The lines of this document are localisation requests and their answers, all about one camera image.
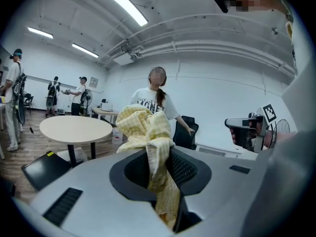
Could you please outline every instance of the framed picture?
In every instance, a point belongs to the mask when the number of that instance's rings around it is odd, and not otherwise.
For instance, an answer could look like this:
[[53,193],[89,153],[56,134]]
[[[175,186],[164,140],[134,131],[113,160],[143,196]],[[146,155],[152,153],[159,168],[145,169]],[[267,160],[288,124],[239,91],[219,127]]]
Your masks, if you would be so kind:
[[99,79],[91,77],[89,87],[96,88],[98,86]]

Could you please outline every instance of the ceiling light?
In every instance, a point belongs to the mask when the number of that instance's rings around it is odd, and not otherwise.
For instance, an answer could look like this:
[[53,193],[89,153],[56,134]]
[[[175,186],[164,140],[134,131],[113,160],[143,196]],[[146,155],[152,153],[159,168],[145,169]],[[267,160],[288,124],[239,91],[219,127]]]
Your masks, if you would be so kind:
[[32,33],[36,33],[36,34],[40,34],[40,35],[43,35],[45,37],[48,37],[48,38],[53,38],[53,35],[52,34],[48,34],[46,32],[43,32],[43,31],[40,31],[40,30],[37,30],[37,29],[34,29],[32,27],[28,27],[29,31],[32,32]]
[[94,58],[98,58],[98,57],[99,57],[99,55],[97,55],[97,54],[95,54],[95,53],[92,53],[92,52],[90,52],[89,50],[87,50],[87,49],[85,49],[85,48],[83,48],[83,47],[81,47],[81,46],[79,46],[79,45],[76,45],[76,44],[74,44],[74,43],[73,43],[73,47],[76,48],[76,49],[81,50],[82,52],[85,52],[85,53],[87,53],[87,54],[90,54],[90,55],[93,56]]
[[131,15],[136,22],[140,25],[146,25],[148,23],[148,20],[143,16],[143,14],[135,7],[135,5],[130,0],[114,0],[117,2],[120,6],[123,7],[124,10],[126,10],[129,15]]

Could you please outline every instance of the backpack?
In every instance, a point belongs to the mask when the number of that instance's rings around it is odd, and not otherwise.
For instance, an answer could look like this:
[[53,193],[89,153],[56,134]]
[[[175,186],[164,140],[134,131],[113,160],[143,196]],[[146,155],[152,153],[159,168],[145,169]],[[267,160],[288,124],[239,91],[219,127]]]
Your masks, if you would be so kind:
[[51,82],[51,86],[49,88],[48,91],[48,97],[55,97],[56,96],[56,87],[57,87],[58,83],[56,85],[54,85],[54,82]]
[[24,73],[21,74],[21,65],[19,65],[20,73],[18,78],[15,81],[15,84],[12,88],[13,95],[15,96],[15,109],[16,109],[16,117],[18,122],[22,125],[25,123],[25,109],[24,109],[24,86],[26,81],[26,75]]
[[21,74],[21,65],[19,62],[17,62],[17,64],[19,65],[20,73],[15,81],[12,91],[16,99],[24,99],[24,86],[27,76],[24,73]]
[[81,94],[81,97],[80,97],[80,102],[81,102],[81,104],[83,104],[83,103],[85,102],[85,99],[86,99],[87,94],[88,94],[88,91],[87,91],[85,85],[83,85],[83,86],[84,86],[84,88],[85,88],[85,91],[83,92],[83,94]]

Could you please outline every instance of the ponytail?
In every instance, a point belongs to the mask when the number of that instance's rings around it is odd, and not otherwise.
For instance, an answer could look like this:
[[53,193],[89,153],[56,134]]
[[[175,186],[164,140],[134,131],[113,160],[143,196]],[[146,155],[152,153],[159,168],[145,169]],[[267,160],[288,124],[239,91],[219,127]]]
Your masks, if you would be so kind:
[[164,92],[162,89],[159,89],[157,91],[156,99],[158,106],[162,107],[162,103],[166,99],[166,92]]
[[[166,75],[166,71],[164,70],[164,68],[162,67],[156,67],[154,68],[153,70],[151,70],[151,72],[149,73],[149,76],[148,76],[148,80],[149,82],[151,83],[151,80],[150,80],[150,75],[151,73],[154,71],[154,70],[157,70],[157,69],[162,69],[164,71],[164,74],[165,74],[165,78],[162,82],[162,84],[160,86],[164,86],[166,84],[166,81],[167,81],[167,75]],[[158,89],[157,91],[157,94],[156,94],[156,99],[157,99],[157,103],[158,103],[158,106],[162,107],[162,103],[163,101],[166,99],[166,93],[162,90],[162,89]]]

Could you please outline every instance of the small bottle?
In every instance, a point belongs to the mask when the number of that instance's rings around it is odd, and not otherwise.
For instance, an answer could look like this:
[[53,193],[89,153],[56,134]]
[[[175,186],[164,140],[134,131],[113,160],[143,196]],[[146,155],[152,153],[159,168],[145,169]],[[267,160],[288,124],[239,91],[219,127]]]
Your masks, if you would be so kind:
[[120,132],[117,128],[113,128],[113,135],[112,135],[112,143],[114,145],[120,145],[123,142],[123,133]]

